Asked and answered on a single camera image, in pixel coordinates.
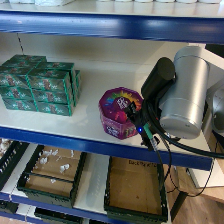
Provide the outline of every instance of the black plastic tray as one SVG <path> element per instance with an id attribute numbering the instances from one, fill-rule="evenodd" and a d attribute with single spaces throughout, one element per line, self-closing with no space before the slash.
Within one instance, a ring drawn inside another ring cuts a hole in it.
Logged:
<path id="1" fill-rule="evenodd" d="M 44 149 L 43 145 L 37 146 L 30 161 L 27 163 L 25 170 L 23 171 L 22 175 L 19 178 L 19 181 L 17 183 L 17 189 L 19 191 L 23 191 L 31 200 L 72 208 L 75 202 L 76 195 L 77 195 L 79 181 L 80 181 L 83 166 L 85 163 L 86 153 L 81 153 L 80 160 L 79 160 L 78 167 L 77 167 L 76 174 L 73 181 L 73 187 L 70 191 L 70 196 L 66 197 L 66 196 L 62 196 L 58 194 L 52 194 L 49 192 L 29 189 L 25 187 L 26 182 L 29 179 L 29 174 L 27 173 L 32 172 L 33 167 L 35 166 L 36 161 L 41 156 L 43 149 Z"/>
<path id="2" fill-rule="evenodd" d="M 100 221 L 95 221 L 90 219 L 89 224 L 107 224 L 107 222 L 100 222 Z"/>
<path id="3" fill-rule="evenodd" d="M 19 204 L 0 200 L 0 211 L 15 214 Z"/>
<path id="4" fill-rule="evenodd" d="M 14 141 L 0 159 L 0 190 L 8 181 L 12 171 L 20 161 L 29 143 Z"/>
<path id="5" fill-rule="evenodd" d="M 82 218 L 60 213 L 60 212 L 53 212 L 47 209 L 36 208 L 34 215 L 36 217 L 41 218 L 46 223 L 52 224 L 81 224 Z"/>
<path id="6" fill-rule="evenodd" d="M 167 209 L 167 200 L 166 200 L 166 192 L 164 186 L 160 191 L 160 200 L 161 200 L 161 208 L 162 215 L 150 214 L 145 212 L 134 211 L 130 209 L 118 208 L 114 206 L 110 206 L 110 172 L 112 166 L 112 157 L 110 157 L 109 166 L 108 166 L 108 174 L 107 174 L 107 183 L 106 190 L 104 195 L 104 209 L 107 212 L 108 218 L 118 219 L 131 223 L 162 223 L 168 221 L 168 209 Z M 164 175 L 163 170 L 161 169 L 161 165 L 157 164 L 157 172 L 158 172 L 158 180 L 160 180 L 160 176 Z"/>

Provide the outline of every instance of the purple tin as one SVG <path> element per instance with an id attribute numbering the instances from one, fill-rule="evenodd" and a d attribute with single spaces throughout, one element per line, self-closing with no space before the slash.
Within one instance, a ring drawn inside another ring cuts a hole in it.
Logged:
<path id="1" fill-rule="evenodd" d="M 135 126 L 127 121 L 124 109 L 135 102 L 136 110 L 141 109 L 142 98 L 138 92 L 119 87 L 108 90 L 99 101 L 100 119 L 104 131 L 119 139 L 126 139 L 137 134 Z"/>

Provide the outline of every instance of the shelf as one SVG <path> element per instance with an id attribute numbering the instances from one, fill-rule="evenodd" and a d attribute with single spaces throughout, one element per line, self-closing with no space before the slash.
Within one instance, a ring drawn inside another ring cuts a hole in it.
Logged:
<path id="1" fill-rule="evenodd" d="M 0 216 L 25 221 L 26 220 L 25 217 L 29 208 L 30 208 L 29 205 L 20 204 L 15 214 L 0 212 Z"/>
<path id="2" fill-rule="evenodd" d="M 16 188 L 17 181 L 23 172 L 26 163 L 29 161 L 36 145 L 30 144 L 20 162 L 13 171 L 1 193 L 8 195 L 8 200 L 15 203 L 32 205 L 52 211 L 62 212 L 70 215 L 84 217 L 88 219 L 99 220 L 114 224 L 127 224 L 126 222 L 109 219 L 103 208 L 104 192 L 106 188 L 106 178 L 108 171 L 109 156 L 88 154 L 83 168 L 77 198 L 74 208 L 65 208 L 62 206 L 37 202 L 28 199 L 28 197 Z"/>
<path id="3" fill-rule="evenodd" d="M 4 3 L 0 17 L 2 32 L 224 43 L 222 3 L 78 0 L 61 7 Z"/>
<path id="4" fill-rule="evenodd" d="M 158 163 L 154 151 L 149 152 L 140 146 L 140 135 L 119 140 L 106 134 L 101 125 L 98 109 L 99 99 L 106 90 L 124 86 L 140 92 L 146 78 L 146 74 L 131 72 L 85 70 L 82 72 L 81 97 L 72 117 L 7 110 L 0 99 L 0 136 L 24 142 Z M 180 142 L 209 151 L 202 133 L 197 139 Z M 173 165 L 210 169 L 211 158 L 188 153 L 173 145 L 170 147 L 173 152 Z M 169 154 L 165 146 L 160 143 L 159 148 L 163 162 L 168 164 Z"/>

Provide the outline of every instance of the gray robot arm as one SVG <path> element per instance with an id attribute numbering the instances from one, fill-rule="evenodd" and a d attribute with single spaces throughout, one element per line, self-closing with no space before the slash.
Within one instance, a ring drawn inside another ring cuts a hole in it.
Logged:
<path id="1" fill-rule="evenodd" d="M 200 47 L 179 50 L 176 83 L 160 101 L 160 124 L 171 135 L 193 139 L 201 131 L 205 100 L 212 127 L 224 136 L 224 59 Z"/>

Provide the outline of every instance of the stack of green boxes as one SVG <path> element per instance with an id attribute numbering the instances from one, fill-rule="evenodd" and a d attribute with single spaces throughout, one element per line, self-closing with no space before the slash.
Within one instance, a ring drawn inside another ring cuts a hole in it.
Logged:
<path id="1" fill-rule="evenodd" d="M 40 62 L 28 74 L 38 111 L 71 116 L 80 95 L 80 71 L 74 63 Z"/>
<path id="2" fill-rule="evenodd" d="M 37 111 L 27 75 L 41 61 L 46 57 L 15 55 L 0 66 L 0 94 L 7 109 Z"/>
<path id="3" fill-rule="evenodd" d="M 9 66 L 12 64 L 10 61 L 13 61 L 13 67 L 20 72 L 17 72 L 14 80 L 11 81 L 11 84 L 12 82 L 20 84 L 16 86 L 16 91 L 15 85 L 9 85 L 10 79 L 7 80 L 5 67 L 0 67 L 0 94 L 6 108 L 16 110 L 24 108 L 23 110 L 71 116 L 80 96 L 81 85 L 80 71 L 74 69 L 74 64 L 46 62 L 46 57 L 42 57 L 41 61 L 34 64 L 32 60 L 26 60 L 27 56 L 21 55 L 20 57 L 16 55 L 3 64 L 3 66 Z M 3 85 L 10 86 L 8 92 L 4 90 Z M 29 109 L 25 106 L 21 107 L 21 103 L 10 101 L 15 101 L 18 97 L 22 103 L 29 102 Z"/>

